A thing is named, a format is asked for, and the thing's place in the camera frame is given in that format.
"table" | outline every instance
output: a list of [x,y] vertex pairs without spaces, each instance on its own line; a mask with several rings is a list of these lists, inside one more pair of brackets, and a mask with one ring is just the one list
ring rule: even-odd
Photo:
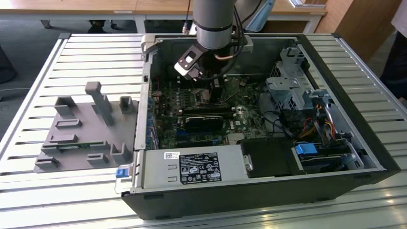
[[136,0],[0,0],[0,20],[133,20]]
[[[188,0],[137,0],[136,3],[136,27],[139,33],[145,33],[145,20],[184,20],[188,9]],[[307,21],[304,33],[313,33],[324,9],[295,8],[289,0],[276,0],[268,17],[268,21]],[[192,6],[189,8],[189,20],[192,16]]]
[[[407,110],[343,39],[329,34],[307,37],[394,156],[403,170],[399,174],[332,201],[143,221],[113,191],[115,168],[32,173],[59,95],[72,95],[77,103],[89,102],[84,85],[100,81],[111,101],[124,95],[139,99],[141,35],[73,34],[57,40],[0,142],[0,228],[357,229],[406,224]],[[311,74],[323,88],[315,71]]]
[[[1,0],[0,19],[41,20],[135,20],[145,33],[145,20],[184,20],[188,0]],[[269,21],[307,21],[304,33],[313,33],[324,9],[299,9],[289,0],[276,0]]]

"blue latch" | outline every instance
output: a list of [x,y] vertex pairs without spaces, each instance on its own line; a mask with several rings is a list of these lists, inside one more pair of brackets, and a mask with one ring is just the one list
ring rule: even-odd
[[317,154],[315,145],[312,143],[299,144],[295,147],[295,150],[297,152],[297,155],[300,155],[300,154]]
[[116,170],[116,178],[128,177],[128,168],[117,168]]

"metal grating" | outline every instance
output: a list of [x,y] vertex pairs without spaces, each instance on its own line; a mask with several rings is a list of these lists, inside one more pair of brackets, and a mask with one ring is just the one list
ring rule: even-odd
[[[121,95],[139,98],[140,38],[136,34],[77,34],[69,41],[59,40],[0,144],[0,149],[4,149],[0,161],[0,228],[235,229],[325,228],[329,225],[329,228],[341,229],[396,227],[407,223],[406,111],[379,88],[375,76],[365,69],[361,71],[364,66],[356,64],[356,58],[340,46],[343,44],[329,35],[309,35],[308,38],[385,142],[403,169],[398,175],[327,202],[143,221],[113,191],[115,169],[33,174],[33,161],[55,115],[51,106],[59,95],[73,94],[77,103],[87,102],[91,99],[83,92],[84,82],[101,80],[105,85],[103,93],[108,94],[111,101]],[[339,59],[339,63],[332,63],[332,59]]]

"warning label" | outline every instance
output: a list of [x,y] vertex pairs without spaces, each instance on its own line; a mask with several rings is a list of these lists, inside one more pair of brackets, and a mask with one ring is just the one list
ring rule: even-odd
[[183,185],[221,181],[217,153],[180,155],[179,172]]

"barcode sticker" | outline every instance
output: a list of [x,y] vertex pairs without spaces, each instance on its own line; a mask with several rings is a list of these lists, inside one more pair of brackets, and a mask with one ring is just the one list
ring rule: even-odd
[[164,153],[164,159],[179,159],[179,152],[165,152]]

